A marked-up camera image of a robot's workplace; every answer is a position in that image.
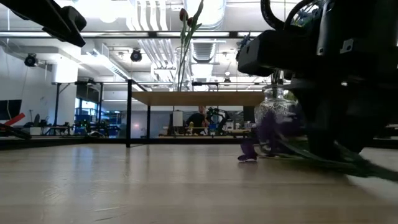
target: shelf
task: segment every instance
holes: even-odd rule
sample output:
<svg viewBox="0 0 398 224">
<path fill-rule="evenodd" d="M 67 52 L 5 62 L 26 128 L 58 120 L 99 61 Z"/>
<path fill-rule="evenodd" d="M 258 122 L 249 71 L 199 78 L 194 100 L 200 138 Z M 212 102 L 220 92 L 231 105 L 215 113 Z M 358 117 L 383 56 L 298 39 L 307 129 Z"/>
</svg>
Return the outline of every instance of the shelf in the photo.
<svg viewBox="0 0 398 224">
<path fill-rule="evenodd" d="M 132 97 L 149 106 L 256 106 L 261 92 L 133 92 Z"/>
</svg>

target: black cable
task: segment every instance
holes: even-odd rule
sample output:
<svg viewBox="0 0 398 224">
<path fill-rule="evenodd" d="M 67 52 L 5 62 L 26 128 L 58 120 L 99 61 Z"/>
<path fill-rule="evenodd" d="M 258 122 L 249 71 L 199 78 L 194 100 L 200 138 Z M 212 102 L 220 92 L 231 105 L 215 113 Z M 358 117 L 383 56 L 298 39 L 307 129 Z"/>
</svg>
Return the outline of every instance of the black cable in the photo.
<svg viewBox="0 0 398 224">
<path fill-rule="evenodd" d="M 299 3 L 297 3 L 293 9 L 290 11 L 289 15 L 286 18 L 285 24 L 284 24 L 284 29 L 289 29 L 289 26 L 291 26 L 291 23 L 293 21 L 294 15 L 300 11 L 301 8 L 304 6 L 311 4 L 316 0 L 302 0 Z"/>
<path fill-rule="evenodd" d="M 285 29 L 285 26 L 287 26 L 287 30 L 293 31 L 295 33 L 303 34 L 305 32 L 305 29 L 301 27 L 292 26 L 290 25 L 290 23 L 286 24 L 284 21 L 276 18 L 271 9 L 271 0 L 261 0 L 260 5 L 262 17 L 268 23 L 268 25 L 270 25 L 275 30 L 283 30 Z"/>
<path fill-rule="evenodd" d="M 261 14 L 264 20 L 275 30 L 282 30 L 285 26 L 285 23 L 276 18 L 271 9 L 271 0 L 261 0 Z"/>
</svg>

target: spotlight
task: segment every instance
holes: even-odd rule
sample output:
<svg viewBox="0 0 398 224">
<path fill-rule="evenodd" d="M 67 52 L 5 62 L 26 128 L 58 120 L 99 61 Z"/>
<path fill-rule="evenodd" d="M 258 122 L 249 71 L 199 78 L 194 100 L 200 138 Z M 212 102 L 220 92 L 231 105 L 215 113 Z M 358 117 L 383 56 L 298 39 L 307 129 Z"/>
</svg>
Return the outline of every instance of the spotlight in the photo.
<svg viewBox="0 0 398 224">
<path fill-rule="evenodd" d="M 28 54 L 28 56 L 25 58 L 25 62 L 24 63 L 25 63 L 26 66 L 32 67 L 32 68 L 34 68 L 34 67 L 39 65 L 39 61 L 36 58 L 36 54 L 33 54 L 33 53 Z"/>
<path fill-rule="evenodd" d="M 142 59 L 141 50 L 140 50 L 140 49 L 134 49 L 134 50 L 132 51 L 132 54 L 131 54 L 131 56 L 130 56 L 130 59 L 131 59 L 133 62 L 140 62 L 141 59 Z"/>
</svg>

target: tulip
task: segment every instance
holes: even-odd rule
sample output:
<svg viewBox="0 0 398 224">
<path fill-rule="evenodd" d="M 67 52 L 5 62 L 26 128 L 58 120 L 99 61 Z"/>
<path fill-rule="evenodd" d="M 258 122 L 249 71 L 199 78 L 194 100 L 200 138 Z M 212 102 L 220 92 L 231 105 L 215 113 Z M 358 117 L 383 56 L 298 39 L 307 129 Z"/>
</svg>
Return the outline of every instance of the tulip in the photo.
<svg viewBox="0 0 398 224">
<path fill-rule="evenodd" d="M 180 20 L 183 21 L 185 19 L 188 19 L 188 12 L 185 9 L 180 10 Z"/>
<path fill-rule="evenodd" d="M 193 22 L 193 18 L 192 17 L 187 20 L 187 24 L 188 24 L 189 27 L 192 26 L 192 22 Z"/>
</svg>

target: white wall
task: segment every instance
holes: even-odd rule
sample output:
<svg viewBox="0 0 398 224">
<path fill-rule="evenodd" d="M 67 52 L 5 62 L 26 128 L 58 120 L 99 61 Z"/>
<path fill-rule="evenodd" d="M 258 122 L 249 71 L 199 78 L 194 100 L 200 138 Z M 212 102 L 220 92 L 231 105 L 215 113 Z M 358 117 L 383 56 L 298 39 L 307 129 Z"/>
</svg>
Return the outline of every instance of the white wall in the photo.
<svg viewBox="0 0 398 224">
<path fill-rule="evenodd" d="M 43 68 L 28 68 L 21 59 L 7 55 L 0 49 L 0 100 L 22 100 L 21 113 L 25 118 L 15 125 L 23 125 L 32 116 L 49 116 L 52 123 L 55 111 L 56 86 L 51 84 L 52 72 Z"/>
<path fill-rule="evenodd" d="M 53 74 L 53 82 L 75 82 L 78 76 L 78 65 L 67 59 L 59 60 L 56 65 L 53 65 Z M 62 85 L 60 87 L 62 91 L 59 96 L 57 124 L 62 125 L 65 122 L 73 124 L 75 120 L 76 89 L 76 85 Z"/>
</svg>

